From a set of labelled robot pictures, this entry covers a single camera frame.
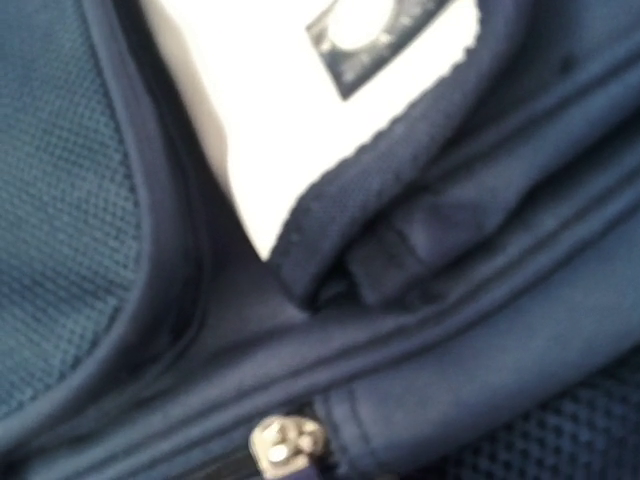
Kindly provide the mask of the navy blue backpack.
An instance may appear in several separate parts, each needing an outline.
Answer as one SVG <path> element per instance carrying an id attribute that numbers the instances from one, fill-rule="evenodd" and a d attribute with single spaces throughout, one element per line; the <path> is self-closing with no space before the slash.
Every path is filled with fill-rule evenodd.
<path id="1" fill-rule="evenodd" d="M 5 1 L 5 479 L 635 479 L 635 1 Z"/>

